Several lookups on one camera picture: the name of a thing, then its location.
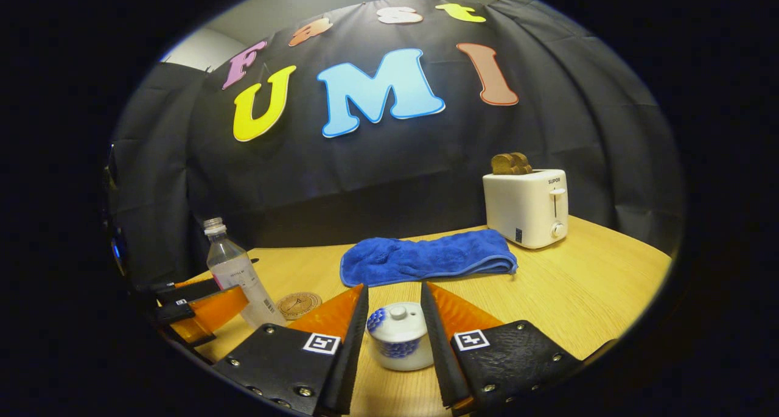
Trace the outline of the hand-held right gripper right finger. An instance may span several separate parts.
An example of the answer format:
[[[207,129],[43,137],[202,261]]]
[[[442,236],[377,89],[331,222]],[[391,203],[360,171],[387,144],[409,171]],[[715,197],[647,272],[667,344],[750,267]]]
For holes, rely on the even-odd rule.
[[[442,403],[453,415],[540,394],[582,368],[529,321],[501,322],[431,282],[421,284],[420,303]]]

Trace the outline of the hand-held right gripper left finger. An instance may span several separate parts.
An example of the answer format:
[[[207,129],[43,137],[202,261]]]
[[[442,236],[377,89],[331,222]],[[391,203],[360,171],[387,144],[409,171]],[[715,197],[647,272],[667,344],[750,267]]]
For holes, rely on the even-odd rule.
[[[359,284],[288,326],[259,326],[214,371],[278,414],[348,415],[367,315]]]

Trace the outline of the white toaster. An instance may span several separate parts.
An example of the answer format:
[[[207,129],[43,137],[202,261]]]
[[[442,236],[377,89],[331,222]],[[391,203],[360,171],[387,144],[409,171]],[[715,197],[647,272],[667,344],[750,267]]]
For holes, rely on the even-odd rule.
[[[564,170],[485,175],[483,187],[486,225],[506,239],[538,250],[567,237],[568,186]]]

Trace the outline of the white blue-flowered teacup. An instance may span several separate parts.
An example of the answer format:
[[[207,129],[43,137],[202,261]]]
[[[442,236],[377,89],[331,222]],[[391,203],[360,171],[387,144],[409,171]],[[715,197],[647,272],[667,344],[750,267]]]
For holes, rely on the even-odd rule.
[[[386,325],[368,331],[370,356],[384,369],[417,371],[433,364],[428,332],[425,328]]]

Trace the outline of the black backdrop cloth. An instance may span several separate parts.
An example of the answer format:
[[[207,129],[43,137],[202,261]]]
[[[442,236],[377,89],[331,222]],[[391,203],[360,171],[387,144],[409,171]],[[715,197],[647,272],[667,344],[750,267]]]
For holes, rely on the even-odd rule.
[[[483,225],[490,158],[568,175],[570,212],[673,253],[684,186],[650,89],[540,0],[377,0],[304,18],[202,71],[157,64],[111,138],[108,213],[135,284],[245,248]]]

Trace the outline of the round wooden coaster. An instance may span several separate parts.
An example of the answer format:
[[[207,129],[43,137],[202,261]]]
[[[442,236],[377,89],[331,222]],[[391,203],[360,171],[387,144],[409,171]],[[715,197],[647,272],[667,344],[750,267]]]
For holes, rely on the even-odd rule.
[[[313,292],[296,292],[284,295],[276,303],[276,308],[287,321],[294,321],[318,308],[322,298]]]

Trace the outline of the blue folded towel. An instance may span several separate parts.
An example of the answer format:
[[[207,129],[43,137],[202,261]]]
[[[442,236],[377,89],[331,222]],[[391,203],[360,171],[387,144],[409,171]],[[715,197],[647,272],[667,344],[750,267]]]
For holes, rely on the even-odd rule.
[[[517,257],[492,229],[461,232],[435,240],[373,237],[340,259],[340,281],[368,287],[470,275],[514,275]]]

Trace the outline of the clear plastic water bottle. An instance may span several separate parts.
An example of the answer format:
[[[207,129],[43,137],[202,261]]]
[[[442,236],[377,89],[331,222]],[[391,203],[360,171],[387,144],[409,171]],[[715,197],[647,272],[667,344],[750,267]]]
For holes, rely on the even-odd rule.
[[[286,323],[260,281],[247,251],[226,236],[226,225],[216,217],[203,222],[203,231],[211,246],[206,264],[221,289],[239,285],[248,300],[241,316],[256,330],[267,323],[283,326]]]

